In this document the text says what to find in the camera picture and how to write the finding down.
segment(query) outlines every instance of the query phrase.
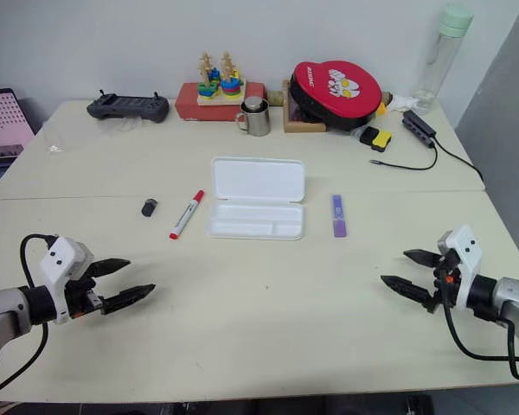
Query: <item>purple highlighter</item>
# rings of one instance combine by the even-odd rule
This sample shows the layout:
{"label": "purple highlighter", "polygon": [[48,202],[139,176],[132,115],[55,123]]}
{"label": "purple highlighter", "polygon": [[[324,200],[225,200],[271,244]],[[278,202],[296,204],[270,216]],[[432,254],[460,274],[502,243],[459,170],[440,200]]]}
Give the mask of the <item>purple highlighter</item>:
{"label": "purple highlighter", "polygon": [[344,238],[346,236],[343,197],[340,195],[332,195],[332,229],[335,238]]}

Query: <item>cartoon print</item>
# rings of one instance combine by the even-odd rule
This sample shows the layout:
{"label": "cartoon print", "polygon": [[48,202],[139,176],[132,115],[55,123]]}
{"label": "cartoon print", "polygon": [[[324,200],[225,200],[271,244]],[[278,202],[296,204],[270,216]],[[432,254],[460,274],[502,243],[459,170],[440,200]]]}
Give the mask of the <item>cartoon print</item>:
{"label": "cartoon print", "polygon": [[329,92],[335,97],[354,98],[360,92],[357,90],[360,86],[353,80],[346,78],[346,75],[336,69],[329,70]]}

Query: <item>white plastic box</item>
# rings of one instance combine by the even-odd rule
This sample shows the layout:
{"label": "white plastic box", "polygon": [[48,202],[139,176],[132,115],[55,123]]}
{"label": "white plastic box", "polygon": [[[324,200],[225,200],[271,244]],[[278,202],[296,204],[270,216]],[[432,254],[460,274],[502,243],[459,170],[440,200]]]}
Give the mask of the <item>white plastic box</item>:
{"label": "white plastic box", "polygon": [[217,202],[208,220],[216,238],[286,239],[304,233],[305,168],[297,160],[217,157],[212,160]]}

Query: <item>red box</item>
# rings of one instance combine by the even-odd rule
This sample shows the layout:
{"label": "red box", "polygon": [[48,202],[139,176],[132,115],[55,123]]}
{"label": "red box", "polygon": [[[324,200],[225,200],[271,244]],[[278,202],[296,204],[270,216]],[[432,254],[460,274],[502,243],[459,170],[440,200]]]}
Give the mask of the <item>red box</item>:
{"label": "red box", "polygon": [[[181,119],[185,121],[234,121],[240,112],[240,105],[198,105],[196,82],[183,84],[176,97],[175,108]],[[259,82],[247,82],[246,97],[266,97],[266,89]]]}

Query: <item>black cable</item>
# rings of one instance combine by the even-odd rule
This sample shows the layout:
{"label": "black cable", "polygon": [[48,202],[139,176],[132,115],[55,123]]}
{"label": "black cable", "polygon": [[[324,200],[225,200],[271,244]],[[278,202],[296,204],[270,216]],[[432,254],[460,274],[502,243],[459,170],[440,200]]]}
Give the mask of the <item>black cable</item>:
{"label": "black cable", "polygon": [[[440,289],[442,290],[442,303],[444,305],[444,315],[446,318],[446,323],[448,324],[448,329],[450,330],[450,334],[452,335],[452,339],[455,341],[459,350],[461,350],[464,354],[468,355],[472,359],[476,359],[478,361],[509,361],[509,356],[485,356],[483,354],[476,354],[471,352],[468,348],[464,346],[464,344],[459,340],[458,332],[453,324],[452,313],[450,312],[450,298],[448,297],[448,283],[445,281],[446,272],[444,270],[440,271],[439,280],[440,280]],[[519,361],[519,357],[513,356],[514,361]]]}
{"label": "black cable", "polygon": [[448,156],[452,156],[453,158],[459,160],[461,163],[464,163],[464,164],[468,165],[469,167],[471,167],[472,169],[474,169],[478,173],[478,176],[481,178],[481,180],[484,182],[484,178],[483,178],[483,174],[481,173],[481,170],[477,169],[473,164],[471,164],[468,161],[464,160],[460,156],[456,156],[455,154],[451,153],[450,151],[448,151],[447,149],[442,147],[442,144],[440,143],[439,140],[436,139],[436,137],[433,137],[432,139],[440,147],[440,149],[442,151],[444,151]]}
{"label": "black cable", "polygon": [[431,148],[434,150],[434,160],[432,161],[432,164],[430,166],[427,166],[427,167],[401,166],[399,164],[384,163],[384,162],[382,162],[380,160],[369,160],[369,162],[372,163],[372,164],[378,164],[378,165],[381,165],[381,166],[395,167],[397,169],[429,170],[429,169],[432,169],[434,167],[434,165],[436,164],[437,160],[439,159],[439,152],[437,151],[436,147],[434,147],[434,145],[433,145]]}
{"label": "black cable", "polygon": [[[23,268],[23,273],[25,274],[25,278],[27,279],[27,284],[29,285],[29,288],[35,288],[35,283],[33,282],[33,278],[31,277],[31,273],[29,271],[29,268],[27,267],[27,258],[25,255],[25,249],[27,247],[27,243],[31,239],[44,239],[49,247],[51,247],[55,240],[57,239],[55,236],[52,235],[40,235],[39,233],[32,233],[30,235],[27,235],[23,240],[21,241],[21,244],[19,245],[19,257],[21,260],[21,267]],[[39,356],[42,353],[42,350],[46,347],[46,343],[48,342],[48,324],[43,323],[42,324],[42,338],[41,338],[41,344],[39,344],[38,349],[35,351],[33,356],[25,363],[23,366],[19,368],[15,373],[13,373],[9,378],[7,378],[4,382],[0,384],[0,391],[4,389],[7,385],[9,385],[11,382],[13,382],[19,375],[21,375],[23,372],[25,372],[33,363],[35,363],[36,359],[39,358]]]}
{"label": "black cable", "polygon": [[509,370],[511,372],[511,376],[519,380],[519,373],[517,372],[516,365],[516,344],[515,344],[515,335],[516,335],[516,326],[507,318],[501,318],[501,322],[505,322],[508,325],[508,358],[509,358]]}

